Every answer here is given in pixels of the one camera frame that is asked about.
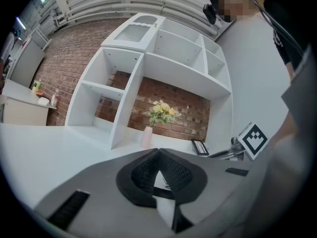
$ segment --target white countertop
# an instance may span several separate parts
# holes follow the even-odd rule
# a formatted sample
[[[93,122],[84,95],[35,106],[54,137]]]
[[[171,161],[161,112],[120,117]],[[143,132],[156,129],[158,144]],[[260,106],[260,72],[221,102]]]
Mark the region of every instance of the white countertop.
[[[56,107],[52,105],[41,105],[38,103],[39,97],[29,88],[24,87],[14,81],[7,79],[4,84],[4,88],[2,90],[2,94],[7,96],[8,98],[15,99],[18,101],[22,101],[28,104],[37,105],[40,107],[56,109]]]
[[[169,145],[160,142],[160,146],[151,148]],[[84,168],[142,150],[139,142],[131,140],[105,150],[82,140],[66,126],[0,123],[1,167],[16,197],[31,208]]]

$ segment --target white shelf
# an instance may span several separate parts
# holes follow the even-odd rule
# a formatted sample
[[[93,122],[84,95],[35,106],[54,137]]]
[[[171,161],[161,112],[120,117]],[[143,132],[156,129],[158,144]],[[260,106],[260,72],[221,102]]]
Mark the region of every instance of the white shelf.
[[[105,130],[95,125],[91,126],[68,126],[81,139],[98,145],[99,147],[108,149],[111,130]]]
[[[87,65],[81,79],[106,85],[115,70],[132,73],[140,55],[136,51],[100,48]]]
[[[221,48],[217,43],[213,42],[211,39],[207,38],[206,36],[203,36],[205,49],[209,52],[216,54],[217,50]]]
[[[65,125],[92,144],[115,148],[127,136],[145,76],[211,100],[206,142],[212,153],[223,150],[230,144],[232,96],[221,47],[191,28],[155,15],[157,26],[147,25],[150,29],[140,43],[115,39],[128,25],[139,24],[134,22],[137,18],[149,23],[148,16],[152,15],[131,17],[103,42],[76,86]],[[124,90],[106,86],[114,70],[131,74]],[[113,123],[95,117],[100,97],[120,101]]]
[[[144,76],[179,87],[208,100],[230,94],[224,85],[212,77],[152,53],[146,53]]]
[[[211,102],[206,146],[209,154],[230,148],[233,121],[232,95]]]
[[[141,20],[142,22],[144,21],[144,17],[151,17],[151,18],[156,18],[157,20],[155,21],[155,24],[146,24],[146,26],[149,28],[148,31],[145,33],[145,35],[138,40],[137,42],[135,41],[128,41],[128,40],[116,40],[115,38],[119,36],[127,27],[131,25],[136,25],[136,24],[143,24],[144,23],[135,23],[134,21]],[[128,49],[128,50],[136,50],[140,52],[145,52],[148,48],[148,46],[151,45],[153,39],[156,36],[156,33],[158,32],[160,26],[162,23],[165,21],[165,17],[158,16],[158,15],[152,15],[152,14],[147,14],[147,13],[138,13],[134,15],[133,17],[127,19],[126,22],[124,22],[121,26],[119,26],[116,30],[114,30],[107,38],[106,40],[101,44],[102,47],[116,47],[116,48],[122,48],[122,49]],[[132,37],[133,31],[127,32],[127,36],[129,35]]]
[[[200,40],[199,40],[200,33],[198,33],[197,31],[195,31],[187,26],[176,23],[174,21],[166,19],[164,21],[164,23],[162,24],[161,30],[176,34],[176,35],[181,36],[189,41],[197,43],[198,45],[201,45]]]
[[[101,97],[107,97],[116,101],[120,101],[124,93],[124,90],[86,80],[82,80],[81,83],[91,88],[95,93],[100,94]]]
[[[153,53],[191,66],[201,49],[201,46],[181,36],[159,30]]]
[[[230,89],[229,71],[224,61],[206,50],[208,75],[215,78]]]

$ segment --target white wall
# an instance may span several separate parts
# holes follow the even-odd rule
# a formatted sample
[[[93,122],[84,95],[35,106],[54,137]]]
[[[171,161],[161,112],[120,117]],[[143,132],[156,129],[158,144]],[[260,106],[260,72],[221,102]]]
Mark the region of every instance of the white wall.
[[[273,30],[259,16],[235,22],[218,39],[226,57],[233,94],[233,136],[254,121],[267,136],[281,127],[287,107],[281,99],[289,76],[273,42]]]
[[[13,49],[9,53],[12,59],[15,58],[15,55],[19,51],[21,46],[22,45],[18,41],[14,44]]]

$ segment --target black cable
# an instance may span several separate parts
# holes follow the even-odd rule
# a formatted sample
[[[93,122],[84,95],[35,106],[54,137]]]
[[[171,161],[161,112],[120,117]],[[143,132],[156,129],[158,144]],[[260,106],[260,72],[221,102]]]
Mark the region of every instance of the black cable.
[[[283,27],[281,26],[270,14],[266,12],[266,10],[259,5],[259,3],[256,0],[253,0],[254,4],[259,8],[263,18],[265,21],[281,36],[284,37],[286,41],[289,42],[289,44],[292,45],[292,47],[301,55],[303,56],[304,51],[302,50],[301,46],[296,42],[296,40],[293,38],[293,36]],[[276,26],[273,26],[273,24],[264,16],[264,14],[272,21]]]

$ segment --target ceiling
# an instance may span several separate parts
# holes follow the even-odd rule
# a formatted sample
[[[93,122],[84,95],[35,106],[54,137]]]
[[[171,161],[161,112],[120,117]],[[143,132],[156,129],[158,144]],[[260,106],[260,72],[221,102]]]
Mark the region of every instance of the ceiling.
[[[31,0],[19,18],[27,36],[39,24],[46,35],[61,26],[113,17],[131,17],[138,12],[159,14],[191,27],[215,40],[228,26],[210,25],[203,14],[209,0]]]

